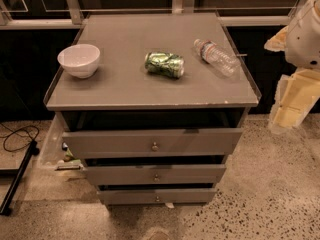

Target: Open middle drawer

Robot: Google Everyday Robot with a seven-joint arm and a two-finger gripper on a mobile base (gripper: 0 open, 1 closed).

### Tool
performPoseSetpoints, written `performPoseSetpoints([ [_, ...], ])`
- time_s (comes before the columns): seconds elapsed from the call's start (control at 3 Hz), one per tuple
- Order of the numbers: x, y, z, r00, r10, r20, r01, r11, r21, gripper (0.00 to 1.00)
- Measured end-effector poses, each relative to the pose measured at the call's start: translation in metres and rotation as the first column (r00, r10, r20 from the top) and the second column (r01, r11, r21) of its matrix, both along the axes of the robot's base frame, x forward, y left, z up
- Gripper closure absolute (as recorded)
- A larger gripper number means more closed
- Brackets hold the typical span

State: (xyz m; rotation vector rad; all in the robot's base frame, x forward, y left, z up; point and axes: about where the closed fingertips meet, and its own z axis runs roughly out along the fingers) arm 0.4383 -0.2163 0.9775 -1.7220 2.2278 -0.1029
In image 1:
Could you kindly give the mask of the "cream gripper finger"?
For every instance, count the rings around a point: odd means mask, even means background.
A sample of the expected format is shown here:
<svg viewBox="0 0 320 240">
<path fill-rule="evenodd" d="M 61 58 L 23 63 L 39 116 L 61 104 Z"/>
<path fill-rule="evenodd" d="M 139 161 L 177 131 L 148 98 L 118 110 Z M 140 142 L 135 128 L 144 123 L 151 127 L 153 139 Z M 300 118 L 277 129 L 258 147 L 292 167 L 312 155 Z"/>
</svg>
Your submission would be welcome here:
<svg viewBox="0 0 320 240">
<path fill-rule="evenodd" d="M 283 27 L 273 37 L 267 40 L 267 42 L 264 44 L 264 48 L 272 52 L 284 51 L 286 48 L 287 32 L 288 27 Z"/>
<path fill-rule="evenodd" d="M 291 76 L 282 75 L 269 115 L 269 130 L 282 134 L 297 128 L 319 98 L 319 69 L 298 68 Z"/>
</svg>

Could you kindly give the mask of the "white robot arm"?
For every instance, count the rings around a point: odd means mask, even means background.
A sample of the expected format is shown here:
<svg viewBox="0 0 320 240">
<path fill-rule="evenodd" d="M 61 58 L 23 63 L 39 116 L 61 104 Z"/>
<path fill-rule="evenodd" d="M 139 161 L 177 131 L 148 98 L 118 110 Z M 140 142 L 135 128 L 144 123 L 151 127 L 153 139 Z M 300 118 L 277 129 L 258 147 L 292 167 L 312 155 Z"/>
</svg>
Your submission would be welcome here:
<svg viewBox="0 0 320 240">
<path fill-rule="evenodd" d="M 268 127 L 281 134 L 297 128 L 320 98 L 320 0 L 307 0 L 264 48 L 283 51 L 296 67 L 290 76 L 281 76 L 270 111 Z"/>
</svg>

